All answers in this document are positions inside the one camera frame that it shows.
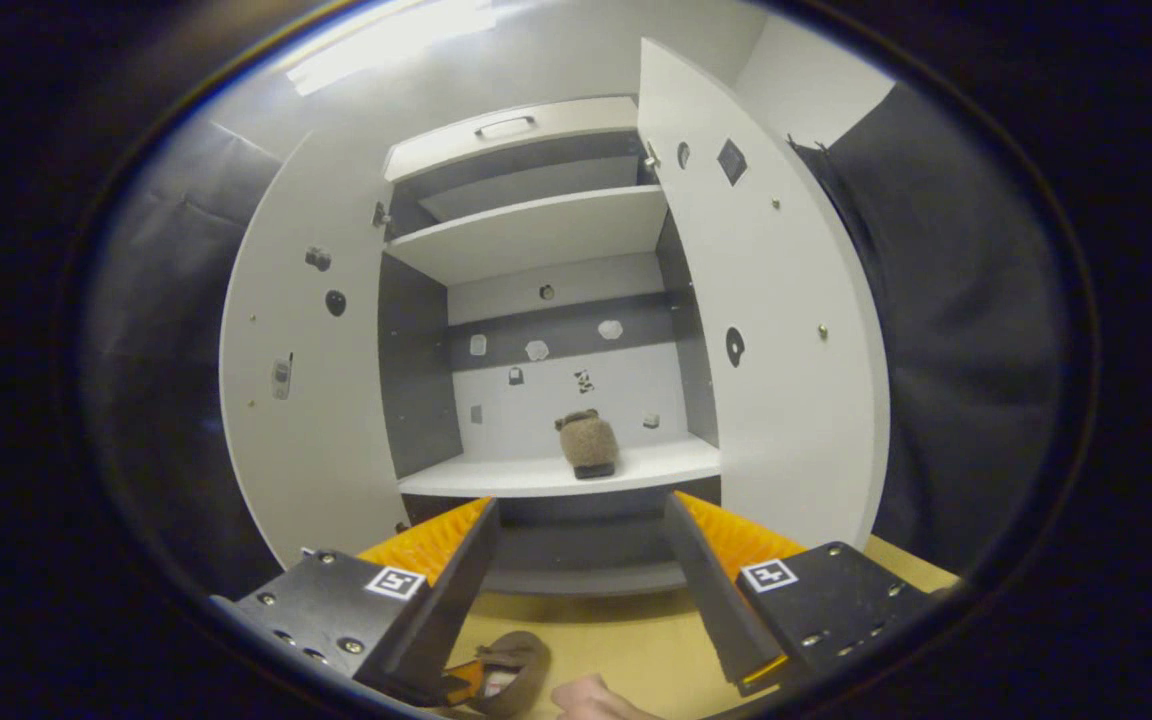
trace cabinet handle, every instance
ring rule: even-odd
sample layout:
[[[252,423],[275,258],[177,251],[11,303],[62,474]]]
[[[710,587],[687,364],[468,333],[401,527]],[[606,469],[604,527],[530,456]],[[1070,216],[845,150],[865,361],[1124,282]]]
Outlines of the cabinet handle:
[[[536,124],[536,118],[535,118],[535,115],[522,115],[522,118],[507,118],[507,119],[503,119],[503,120],[495,120],[495,122],[493,122],[493,123],[487,123],[484,127],[480,127],[479,129],[476,129],[476,131],[473,131],[473,135],[483,137],[483,131],[485,131],[485,129],[488,129],[490,127],[493,127],[493,126],[503,124],[503,123],[511,123],[511,122],[515,122],[515,120],[526,120],[526,123],[529,126],[535,126]]]

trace cabinet door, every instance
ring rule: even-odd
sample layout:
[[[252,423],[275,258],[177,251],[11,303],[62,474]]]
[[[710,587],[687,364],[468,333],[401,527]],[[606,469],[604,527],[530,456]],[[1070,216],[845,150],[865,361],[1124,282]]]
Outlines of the cabinet door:
[[[878,316],[844,226],[786,142],[651,40],[639,136],[700,306],[723,507],[806,546],[864,547],[890,419]]]
[[[247,228],[225,297],[225,438],[283,566],[301,547],[362,552],[407,521],[376,351],[384,228],[371,205],[388,204],[392,188],[348,142],[316,132],[293,152]],[[343,297],[342,313],[329,311],[329,293]]]

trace human hand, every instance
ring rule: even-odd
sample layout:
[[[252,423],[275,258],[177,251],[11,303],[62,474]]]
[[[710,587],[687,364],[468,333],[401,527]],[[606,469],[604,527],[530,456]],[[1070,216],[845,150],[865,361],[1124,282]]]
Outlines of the human hand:
[[[558,720],[660,720],[609,691],[598,674],[558,685],[550,699],[563,711]]]

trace black base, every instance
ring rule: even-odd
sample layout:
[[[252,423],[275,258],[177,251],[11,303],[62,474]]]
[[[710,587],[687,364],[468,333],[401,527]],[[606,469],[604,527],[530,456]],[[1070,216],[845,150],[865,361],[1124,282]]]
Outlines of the black base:
[[[579,468],[573,468],[573,470],[576,471],[577,480],[605,478],[608,475],[616,473],[616,462],[604,462],[601,465],[581,465]]]

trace black circle sticker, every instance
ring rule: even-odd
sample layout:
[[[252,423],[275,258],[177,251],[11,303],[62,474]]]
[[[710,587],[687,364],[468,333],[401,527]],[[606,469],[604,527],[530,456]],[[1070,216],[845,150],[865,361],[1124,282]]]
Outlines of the black circle sticker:
[[[740,356],[745,354],[745,339],[736,328],[727,328],[727,359],[732,367],[740,367]]]
[[[344,294],[340,290],[328,290],[328,313],[344,314]]]

